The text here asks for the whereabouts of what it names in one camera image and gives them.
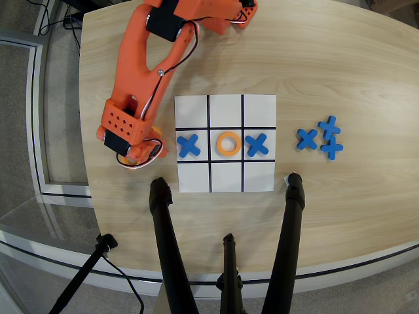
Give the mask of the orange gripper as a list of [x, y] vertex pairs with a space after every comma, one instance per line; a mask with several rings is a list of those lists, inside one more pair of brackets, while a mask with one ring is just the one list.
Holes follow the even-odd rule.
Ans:
[[140, 144], [129, 148], [126, 163], [129, 166], [146, 166], [156, 158], [165, 158], [167, 155], [168, 149], [164, 146], [162, 132], [153, 126]]

